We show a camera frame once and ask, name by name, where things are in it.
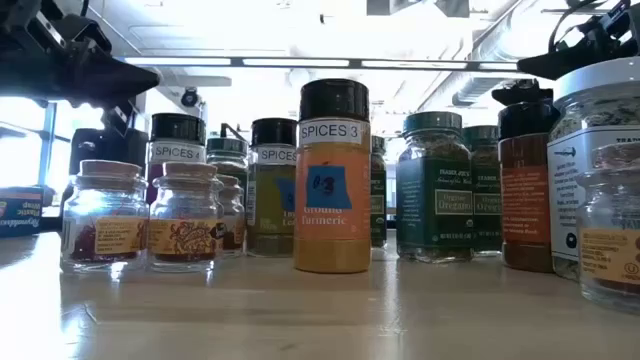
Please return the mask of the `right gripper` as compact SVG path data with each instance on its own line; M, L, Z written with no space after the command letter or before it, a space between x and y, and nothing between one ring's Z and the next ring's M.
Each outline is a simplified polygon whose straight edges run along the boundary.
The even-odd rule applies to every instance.
M639 55L639 3L620 0L611 10L578 26L582 39L573 47L517 61L520 72L557 80L589 65ZM553 90L536 79L517 79L492 91L504 106L551 100Z

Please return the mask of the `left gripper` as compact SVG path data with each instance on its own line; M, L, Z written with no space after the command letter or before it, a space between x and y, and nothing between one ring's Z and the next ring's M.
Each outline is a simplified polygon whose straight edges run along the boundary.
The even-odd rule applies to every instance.
M1 91L111 108L151 90L157 73L111 55L98 23L58 9L1 11ZM102 88L95 84L131 86Z

